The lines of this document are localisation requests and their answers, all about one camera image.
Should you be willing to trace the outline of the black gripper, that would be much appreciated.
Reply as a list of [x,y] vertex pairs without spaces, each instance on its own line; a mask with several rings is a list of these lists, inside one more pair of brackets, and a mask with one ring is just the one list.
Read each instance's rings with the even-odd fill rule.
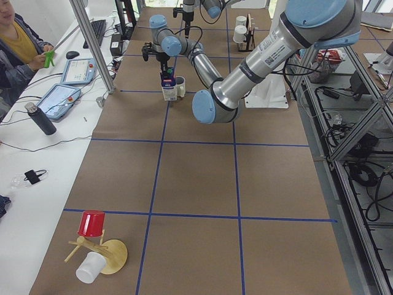
[[142,57],[144,61],[148,61],[150,56],[154,56],[157,61],[160,61],[160,68],[163,77],[168,77],[168,60],[169,56],[164,53],[161,48],[158,48],[151,42],[146,42],[142,49]]

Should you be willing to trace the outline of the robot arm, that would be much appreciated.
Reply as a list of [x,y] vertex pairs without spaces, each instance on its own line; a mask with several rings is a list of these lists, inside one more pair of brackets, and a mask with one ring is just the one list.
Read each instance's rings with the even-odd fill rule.
[[186,56],[205,90],[192,101],[202,124],[227,123],[239,116],[239,102],[267,75],[300,49],[329,49],[355,44],[360,36],[362,1],[288,1],[270,34],[222,77],[199,42],[175,35],[164,15],[150,17],[152,47],[169,57]]
[[[176,18],[178,14],[181,14],[182,21],[185,22],[185,27],[190,28],[191,23],[194,21],[194,10],[199,8],[202,19],[208,24],[213,24],[219,19],[223,10],[229,3],[231,3],[231,1],[183,1],[180,7],[173,8],[173,17]],[[201,12],[202,8],[205,9],[214,22],[208,22],[204,18]]]

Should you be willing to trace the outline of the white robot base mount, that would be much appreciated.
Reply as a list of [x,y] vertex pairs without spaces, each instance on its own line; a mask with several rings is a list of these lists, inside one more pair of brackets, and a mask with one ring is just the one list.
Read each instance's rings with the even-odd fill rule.
[[245,107],[249,109],[287,109],[289,107],[284,79],[275,74],[269,74],[261,83],[257,84],[244,100]]

